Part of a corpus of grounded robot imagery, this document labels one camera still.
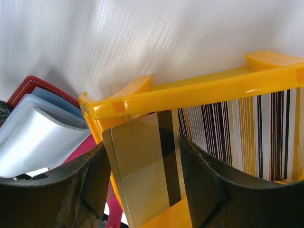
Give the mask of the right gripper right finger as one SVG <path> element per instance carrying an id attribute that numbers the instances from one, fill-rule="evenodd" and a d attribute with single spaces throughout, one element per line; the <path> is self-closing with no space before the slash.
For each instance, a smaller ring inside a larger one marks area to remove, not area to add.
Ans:
<path id="1" fill-rule="evenodd" d="M 182 137 L 180 154 L 195 228 L 301 228 L 304 183 L 280 184 L 246 174 Z"/>

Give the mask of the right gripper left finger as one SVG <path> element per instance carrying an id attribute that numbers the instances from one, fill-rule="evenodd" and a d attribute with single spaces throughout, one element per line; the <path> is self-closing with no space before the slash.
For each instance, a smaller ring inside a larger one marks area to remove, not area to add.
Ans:
<path id="1" fill-rule="evenodd" d="M 32 178 L 0 180 L 2 228 L 97 228 L 111 167 L 101 142 L 86 154 Z"/>

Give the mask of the red leather card holder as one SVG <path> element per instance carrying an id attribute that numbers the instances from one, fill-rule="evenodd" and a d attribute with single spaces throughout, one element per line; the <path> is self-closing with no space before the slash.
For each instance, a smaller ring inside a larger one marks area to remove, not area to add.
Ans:
<path id="1" fill-rule="evenodd" d="M 76 99 L 35 76 L 0 104 L 0 179 L 32 178 L 96 147 Z M 122 209 L 109 182 L 99 227 L 119 228 Z"/>

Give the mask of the gold credit card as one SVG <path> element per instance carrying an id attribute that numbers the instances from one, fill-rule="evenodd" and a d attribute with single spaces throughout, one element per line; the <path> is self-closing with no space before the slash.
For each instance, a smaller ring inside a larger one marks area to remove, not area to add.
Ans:
<path id="1" fill-rule="evenodd" d="M 178 111 L 148 114 L 102 133 L 129 227 L 138 228 L 186 196 Z"/>

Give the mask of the yellow plastic card bin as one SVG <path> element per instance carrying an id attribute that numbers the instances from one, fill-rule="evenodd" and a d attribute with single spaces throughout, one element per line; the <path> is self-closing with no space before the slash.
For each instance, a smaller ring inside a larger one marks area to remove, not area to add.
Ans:
<path id="1" fill-rule="evenodd" d="M 142 76 L 115 95 L 98 101 L 87 94 L 79 96 L 80 108 L 95 141 L 104 143 L 104 130 L 148 114 L 304 89 L 302 57 L 260 50 L 245 54 L 245 58 L 242 67 L 165 84 L 155 85 L 151 76 Z M 191 140 L 180 133 L 180 140 L 182 137 Z M 110 179 L 123 209 L 113 174 Z M 140 228 L 193 228 L 187 196 Z"/>

